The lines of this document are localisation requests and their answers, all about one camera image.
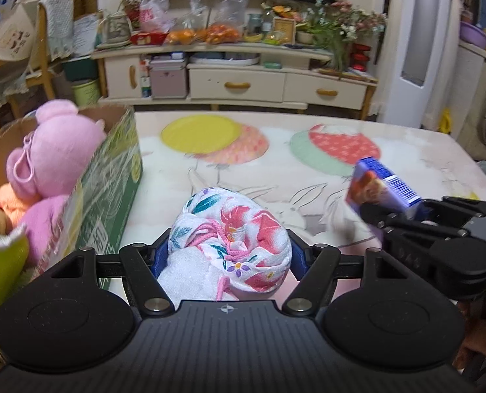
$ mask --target washing machine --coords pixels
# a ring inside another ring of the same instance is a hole
[[[486,160],[486,52],[462,43],[448,107],[452,137],[475,160]]]

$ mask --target wooden handle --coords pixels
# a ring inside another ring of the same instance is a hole
[[[132,87],[132,89],[134,89],[138,86],[137,81],[136,81],[136,67],[134,65],[130,65],[130,68],[128,70],[128,74],[130,75],[130,87]]]
[[[324,88],[318,88],[316,90],[320,96],[337,96],[338,92],[336,90],[325,90]]]
[[[250,88],[250,83],[225,83],[226,88],[237,88],[237,89],[247,89]]]

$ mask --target ribbed black surface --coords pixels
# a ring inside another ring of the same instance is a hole
[[[417,374],[365,369],[335,352],[316,325],[278,312],[271,301],[184,302],[141,323],[132,342],[95,368],[65,375],[7,366],[5,393],[226,392],[465,393],[452,368]]]

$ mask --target tv stand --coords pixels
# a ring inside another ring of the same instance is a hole
[[[189,63],[190,92],[181,99],[153,99],[141,96],[141,54],[169,52],[258,53],[261,63],[280,62],[281,69],[262,65],[228,66]],[[209,104],[212,110],[221,104],[295,109],[303,113],[310,103],[348,108],[365,119],[376,84],[322,75],[308,69],[311,59],[328,61],[330,52],[319,49],[292,49],[262,43],[190,46],[128,46],[98,51],[103,97],[100,103],[123,104]],[[232,88],[245,84],[245,88]]]

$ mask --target cabinet door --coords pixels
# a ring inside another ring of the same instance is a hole
[[[105,72],[110,98],[141,97],[138,55],[106,58]]]
[[[313,75],[287,74],[285,102],[306,102],[361,109],[366,85],[331,80]]]
[[[192,99],[281,102],[285,74],[245,69],[190,69]]]

